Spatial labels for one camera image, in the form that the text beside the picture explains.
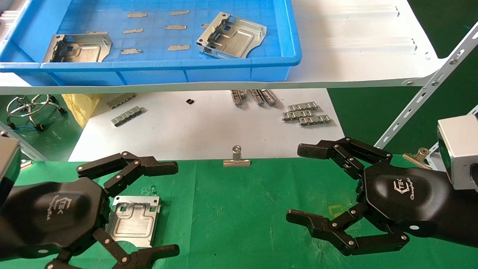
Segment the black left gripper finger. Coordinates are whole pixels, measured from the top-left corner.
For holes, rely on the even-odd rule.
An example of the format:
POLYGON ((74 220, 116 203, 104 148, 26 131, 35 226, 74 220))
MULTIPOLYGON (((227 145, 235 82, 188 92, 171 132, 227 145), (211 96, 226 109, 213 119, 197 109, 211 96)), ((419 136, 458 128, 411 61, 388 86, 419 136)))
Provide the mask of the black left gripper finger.
POLYGON ((176 173, 178 164, 175 161, 158 162, 153 156, 138 157, 128 151, 77 167, 78 176, 89 179, 113 174, 103 187, 109 197, 116 197, 141 176, 165 176, 176 173))

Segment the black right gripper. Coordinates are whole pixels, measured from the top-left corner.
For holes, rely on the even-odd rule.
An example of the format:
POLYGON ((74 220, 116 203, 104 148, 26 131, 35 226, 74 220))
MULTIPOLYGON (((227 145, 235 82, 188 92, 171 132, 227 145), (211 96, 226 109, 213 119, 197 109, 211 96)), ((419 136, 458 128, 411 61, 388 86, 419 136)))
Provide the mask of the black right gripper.
POLYGON ((352 179, 363 179, 363 203, 333 220, 293 209, 286 214, 289 223, 306 227, 312 238, 328 241, 343 255, 399 251, 409 242, 405 233, 459 240, 460 228, 453 212, 456 190, 444 172, 393 166, 389 164, 391 153, 350 137, 321 140, 316 145, 301 143, 297 154, 333 160, 352 179), (360 160, 374 165, 365 169, 360 160), (385 234, 347 234, 346 230, 364 217, 385 234))

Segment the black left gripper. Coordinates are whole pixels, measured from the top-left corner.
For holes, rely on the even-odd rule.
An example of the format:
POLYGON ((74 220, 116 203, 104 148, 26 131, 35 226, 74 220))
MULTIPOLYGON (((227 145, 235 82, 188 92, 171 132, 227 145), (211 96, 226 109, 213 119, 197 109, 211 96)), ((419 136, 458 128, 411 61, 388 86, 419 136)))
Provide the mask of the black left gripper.
POLYGON ((99 242, 115 259, 113 269, 151 269, 159 259, 178 256, 176 244, 128 254, 104 229, 110 196, 87 177, 43 182, 11 190, 11 257, 37 259, 58 254, 46 269, 75 269, 69 262, 99 242))

